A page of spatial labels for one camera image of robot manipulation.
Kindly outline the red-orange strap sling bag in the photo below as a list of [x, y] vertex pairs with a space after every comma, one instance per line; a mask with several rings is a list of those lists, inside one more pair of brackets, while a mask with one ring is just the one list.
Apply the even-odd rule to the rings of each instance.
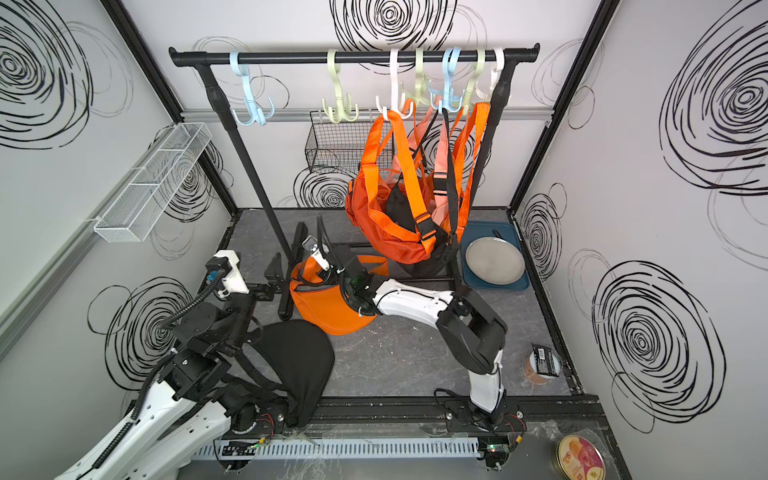
[[427, 207], [400, 114], [390, 110], [374, 121], [345, 209], [373, 248], [390, 260], [414, 265], [436, 249], [441, 228]]

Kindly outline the black crescent shoulder bag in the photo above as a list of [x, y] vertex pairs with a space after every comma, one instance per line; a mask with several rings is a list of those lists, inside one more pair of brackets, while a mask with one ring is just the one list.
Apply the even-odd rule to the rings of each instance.
[[[444, 110], [437, 112], [445, 115], [445, 122], [449, 129], [449, 139], [452, 126], [449, 122], [448, 114]], [[406, 230], [394, 223], [398, 233], [393, 235], [381, 247], [381, 252], [388, 258], [398, 262], [410, 275], [430, 277], [437, 274], [437, 271], [448, 263], [448, 258], [453, 256], [458, 250], [459, 241], [455, 232], [458, 209], [451, 216], [451, 233], [449, 235], [438, 235], [436, 225], [425, 206], [411, 152], [398, 156], [398, 159], [405, 181], [409, 206], [416, 223], [416, 231]], [[458, 193], [458, 187], [456, 186], [458, 174], [454, 172], [454, 161], [453, 174], [455, 175], [455, 180], [450, 178], [449, 183], [456, 187]]]

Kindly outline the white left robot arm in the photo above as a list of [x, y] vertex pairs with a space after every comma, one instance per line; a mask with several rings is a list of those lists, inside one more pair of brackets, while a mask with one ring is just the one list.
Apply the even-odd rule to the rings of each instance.
[[207, 262], [203, 290], [160, 324], [175, 346], [150, 369], [133, 408], [62, 478], [175, 479], [201, 447], [249, 432], [268, 406], [290, 405], [288, 389], [244, 355], [258, 295], [239, 262], [233, 250]]

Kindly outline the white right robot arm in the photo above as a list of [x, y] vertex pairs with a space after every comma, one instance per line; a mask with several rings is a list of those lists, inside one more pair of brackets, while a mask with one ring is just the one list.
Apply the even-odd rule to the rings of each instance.
[[507, 325], [476, 291], [466, 286], [428, 290], [375, 273], [348, 246], [331, 243], [322, 217], [317, 238], [306, 239], [305, 249], [319, 277], [338, 289], [320, 308], [320, 320], [334, 326], [351, 320], [357, 327], [365, 317], [400, 316], [428, 325], [467, 370], [474, 407], [488, 414], [499, 409], [505, 396], [501, 370]]

